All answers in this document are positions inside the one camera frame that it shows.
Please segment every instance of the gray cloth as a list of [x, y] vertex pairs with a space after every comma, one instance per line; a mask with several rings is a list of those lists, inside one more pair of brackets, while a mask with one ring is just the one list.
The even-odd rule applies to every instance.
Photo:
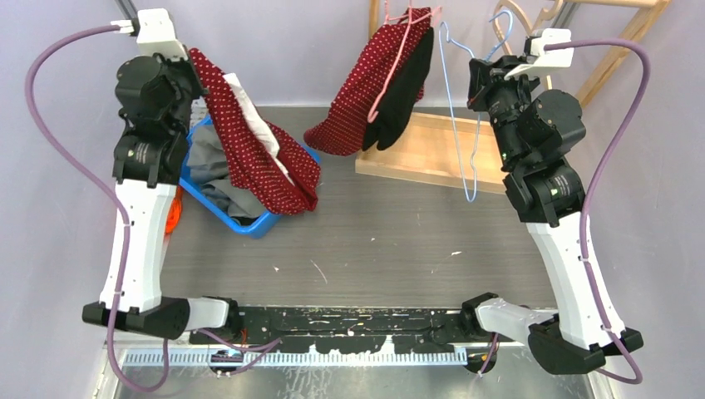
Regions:
[[251, 191], [230, 183], [223, 145], [212, 125], [196, 128], [191, 140], [186, 164], [191, 168], [191, 179], [208, 200], [240, 223], [241, 218], [257, 219], [267, 211]]

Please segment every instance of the pink hanger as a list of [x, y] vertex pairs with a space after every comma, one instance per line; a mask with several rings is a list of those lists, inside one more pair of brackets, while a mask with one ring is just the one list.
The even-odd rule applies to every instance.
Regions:
[[396, 17], [396, 18], [390, 18], [389, 17], [389, 1], [384, 0], [384, 23], [387, 24], [389, 21], [396, 21], [396, 20], [402, 20], [404, 18], [409, 18], [409, 22], [407, 23], [407, 29], [404, 32], [404, 37], [402, 38], [402, 44], [399, 46], [399, 52], [397, 53], [397, 58], [394, 59], [394, 63], [392, 64], [392, 69], [389, 71], [389, 74], [387, 75], [387, 79], [384, 81], [384, 86], [382, 86], [382, 91], [380, 91], [379, 95], [377, 95], [377, 99], [375, 99], [375, 102], [372, 104], [372, 108], [370, 108], [370, 111], [367, 113], [367, 122], [368, 123], [373, 123], [375, 119], [377, 119], [377, 106], [379, 105], [379, 101], [382, 99], [384, 96], [384, 93], [387, 92], [387, 87], [389, 86], [389, 82], [392, 80], [392, 75], [394, 74], [394, 70], [397, 69], [397, 65], [399, 64], [399, 60], [402, 58], [402, 51], [404, 50], [404, 44], [407, 42], [407, 37], [409, 36], [409, 32], [412, 29], [412, 25], [421, 22], [426, 18], [431, 18], [436, 15], [437, 12], [440, 12], [442, 10], [442, 7], [436, 7], [431, 12], [428, 14], [424, 15], [423, 17], [419, 17], [416, 20], [412, 20], [412, 0], [409, 0], [409, 6], [407, 9], [407, 13], [402, 15], [401, 17]]

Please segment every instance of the wooden drying rack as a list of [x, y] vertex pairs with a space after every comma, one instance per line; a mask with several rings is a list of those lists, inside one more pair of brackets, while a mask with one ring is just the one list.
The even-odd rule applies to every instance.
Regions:
[[[528, 35], [558, 15], [560, 8], [568, 2], [590, 3], [605, 6], [636, 7], [638, 11], [629, 21], [619, 37], [640, 41], [656, 22], [671, 0], [554, 0], [550, 8], [542, 8], [534, 23], [530, 23], [526, 12], [514, 0], [500, 0], [495, 13], [503, 7], [508, 8]], [[379, 27], [379, 0], [370, 1], [369, 37]], [[495, 20], [495, 35], [499, 40], [504, 37], [499, 21]], [[506, 54], [512, 54], [509, 44], [502, 46]], [[622, 64], [629, 54], [628, 49], [612, 47], [588, 79], [578, 90], [576, 97], [585, 108], [602, 89], [604, 84]], [[550, 76], [544, 81], [551, 88]], [[475, 139], [476, 121], [456, 118], [461, 151], [465, 160], [470, 159]], [[489, 123], [481, 122], [478, 151], [475, 158], [477, 168], [477, 188], [489, 193], [504, 193], [505, 174], [500, 171], [501, 160], [494, 133]], [[458, 165], [456, 143], [453, 137], [451, 118], [412, 113], [407, 129], [392, 147], [378, 151], [375, 147], [361, 151], [355, 159], [355, 171], [363, 175], [389, 177], [393, 179], [417, 181], [432, 185], [462, 187], [460, 166]], [[469, 162], [465, 167], [466, 178], [472, 179]]]

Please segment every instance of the blue hanger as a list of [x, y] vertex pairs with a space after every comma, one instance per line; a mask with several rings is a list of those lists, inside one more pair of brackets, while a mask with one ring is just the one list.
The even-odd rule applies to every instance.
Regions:
[[[496, 46], [492, 47], [492, 50], [490, 51], [490, 54], [485, 57], [485, 61], [489, 61], [490, 58], [495, 54], [495, 52], [506, 42], [507, 38], [511, 34], [511, 30], [514, 27], [514, 14], [511, 13], [511, 11], [503, 9], [502, 11], [498, 12], [494, 17], [490, 19], [490, 22], [496, 20], [500, 15], [505, 14], [509, 17], [509, 28], [507, 29], [507, 33], [505, 34], [504, 40], [501, 42], [497, 43]], [[446, 29], [446, 42], [447, 43], [452, 43], [455, 44], [456, 46], [462, 48], [466, 52], [470, 54], [471, 58], [475, 58], [475, 53], [466, 46], [463, 46], [459, 42], [455, 41], [454, 39], [451, 38], [451, 29], [448, 27], [447, 22], [441, 22], [441, 25], [438, 27], [438, 48], [441, 52], [441, 64], [443, 65], [443, 77], [446, 80], [446, 94], [448, 95], [448, 107], [451, 112], [451, 123], [453, 125], [453, 137], [455, 138], [456, 141], [456, 150], [458, 153], [458, 165], [461, 168], [461, 179], [463, 183], [463, 189], [465, 191], [465, 198], [467, 202], [473, 203], [475, 202], [475, 199], [477, 198], [477, 168], [475, 167], [475, 155], [477, 154], [477, 146], [480, 143], [480, 121], [481, 121], [481, 116], [477, 116], [477, 127], [475, 130], [475, 144], [472, 147], [472, 154], [470, 155], [470, 167], [472, 168], [472, 196], [470, 196], [470, 193], [468, 193], [467, 190], [467, 181], [465, 178], [465, 167], [463, 166], [463, 160], [462, 160], [462, 153], [461, 153], [461, 145], [460, 145], [460, 139], [458, 138], [458, 129], [456, 126], [456, 116], [455, 112], [453, 111], [453, 100], [451, 96], [451, 85], [448, 81], [448, 70], [446, 68], [446, 55], [443, 52], [443, 40], [441, 37], [441, 29], [442, 28]]]
[[446, 28], [446, 42], [453, 43], [456, 46], [467, 51], [468, 53], [470, 53], [471, 58], [475, 58], [475, 53], [473, 53], [469, 47], [463, 46], [459, 42], [456, 42], [455, 40], [451, 39], [451, 30], [448, 27], [448, 24], [445, 21], [441, 22], [441, 25], [438, 27], [438, 48], [441, 52], [441, 64], [443, 65], [443, 77], [446, 79], [446, 94], [448, 95], [448, 106], [451, 110], [451, 122], [453, 125], [453, 137], [456, 139], [456, 150], [458, 152], [458, 165], [461, 168], [461, 179], [463, 182], [463, 189], [465, 190], [465, 198], [466, 198], [467, 202], [473, 203], [473, 202], [475, 202], [475, 199], [477, 198], [477, 168], [475, 167], [475, 154], [477, 154], [477, 144], [480, 139], [480, 116], [477, 117], [477, 130], [475, 132], [475, 146], [473, 147], [472, 155], [470, 156], [470, 167], [472, 168], [472, 176], [473, 176], [472, 177], [472, 197], [470, 197], [470, 194], [467, 192], [467, 181], [465, 178], [465, 167], [463, 166], [464, 162], [462, 160], [461, 143], [460, 143], [460, 139], [458, 138], [458, 128], [456, 126], [456, 116], [453, 111], [451, 85], [448, 82], [448, 70], [446, 68], [446, 55], [443, 53], [443, 40], [442, 40], [443, 38], [441, 37], [441, 28], [442, 27]]
[[448, 27], [448, 22], [443, 21], [443, 22], [441, 22], [441, 25], [438, 27], [438, 39], [439, 39], [438, 42], [439, 43], [442, 43], [440, 40], [442, 27], [444, 27], [446, 29], [446, 43], [455, 44], [456, 46], [458, 46], [458, 47], [462, 48], [463, 50], [465, 50], [466, 52], [470, 53], [470, 58], [475, 58], [475, 53], [472, 52], [472, 50], [469, 47], [463, 46], [459, 42], [456, 42], [455, 39], [451, 39], [451, 29], [450, 29], [450, 27]]
[[498, 12], [494, 17], [490, 18], [490, 22], [499, 18], [500, 15], [506, 15], [507, 17], [509, 17], [509, 27], [507, 28], [505, 38], [501, 42], [497, 43], [494, 47], [492, 47], [492, 50], [490, 50], [490, 54], [487, 54], [487, 57], [485, 57], [485, 61], [489, 61], [490, 58], [495, 55], [495, 52], [497, 52], [497, 50], [499, 50], [500, 47], [505, 44], [505, 42], [509, 38], [509, 35], [511, 34], [512, 28], [514, 27], [514, 14], [507, 9], [503, 9], [502, 11]]

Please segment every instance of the orange object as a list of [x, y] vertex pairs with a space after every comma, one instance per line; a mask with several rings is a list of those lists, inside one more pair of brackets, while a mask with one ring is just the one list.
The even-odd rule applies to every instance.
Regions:
[[169, 217], [166, 218], [165, 234], [171, 234], [179, 224], [181, 219], [181, 198], [184, 196], [184, 189], [181, 187], [176, 188], [176, 195], [171, 201], [171, 208], [169, 209]]

